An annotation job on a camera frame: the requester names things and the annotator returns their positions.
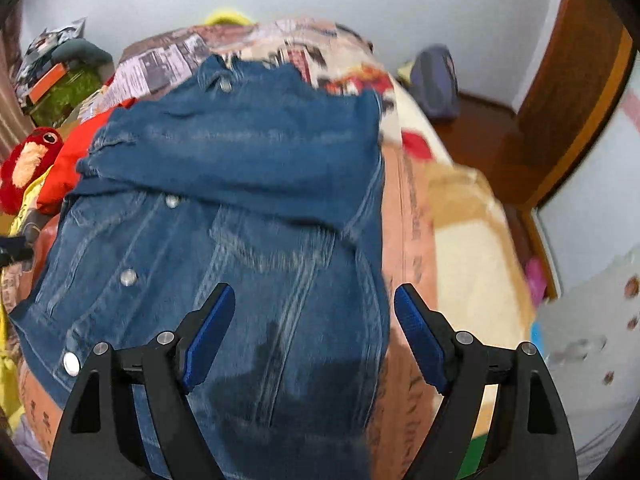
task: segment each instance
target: curtain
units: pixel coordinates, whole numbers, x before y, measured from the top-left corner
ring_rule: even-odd
[[[20,110],[11,78],[20,67],[20,8],[9,15],[0,31],[0,162],[33,130],[31,118]]]

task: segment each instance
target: yellow round object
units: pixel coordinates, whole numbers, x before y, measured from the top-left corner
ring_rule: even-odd
[[[253,25],[254,22],[236,10],[216,10],[204,20],[205,25]]]

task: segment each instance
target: brown floor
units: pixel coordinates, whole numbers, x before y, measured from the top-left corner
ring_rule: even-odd
[[[526,201],[545,173],[525,163],[524,138],[510,110],[467,96],[462,96],[461,108],[457,120],[434,127],[454,162],[476,168],[487,177],[504,205],[524,268],[534,253],[517,206]]]

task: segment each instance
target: orange box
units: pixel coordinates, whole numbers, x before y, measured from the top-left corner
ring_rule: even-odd
[[[66,68],[62,63],[58,63],[55,67],[49,70],[42,78],[33,86],[31,92],[29,92],[29,99],[33,104],[36,104],[38,100],[49,91],[49,89],[55,85],[63,75],[66,74]]]

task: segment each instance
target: bed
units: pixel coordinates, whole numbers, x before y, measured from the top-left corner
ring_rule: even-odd
[[[454,329],[467,330],[483,343],[515,348],[529,339],[534,309],[500,203],[481,173],[455,165],[412,97],[375,60],[368,43],[348,29],[300,18],[255,27],[190,27],[149,38],[125,51],[112,84],[82,105],[76,123],[125,98],[158,98],[166,93],[164,88],[179,84],[209,53],[198,38],[222,56],[292,62],[311,85],[329,92],[376,89],[383,96],[383,273],[389,291],[404,282],[414,283],[430,307],[442,312]],[[155,83],[161,89],[153,88],[150,80],[146,87],[130,84],[141,56],[151,50],[161,56],[169,49],[179,50],[186,65],[193,67],[174,66],[170,75],[163,74],[173,78],[171,84]],[[67,129],[73,126],[71,121]],[[405,134],[422,139],[429,155],[410,156],[402,147]],[[26,201],[19,218],[34,207],[33,196]],[[52,230],[54,233],[54,226],[43,231],[48,236],[46,243],[52,243]],[[4,272],[3,284],[10,283],[17,290],[20,276],[9,280],[10,273]],[[435,390],[421,380],[394,316],[391,330],[368,430],[376,480],[404,474],[440,402]],[[26,365],[19,384],[22,403],[29,407],[30,425],[50,454],[60,409]],[[488,431],[496,391],[496,387],[485,390],[474,435]]]

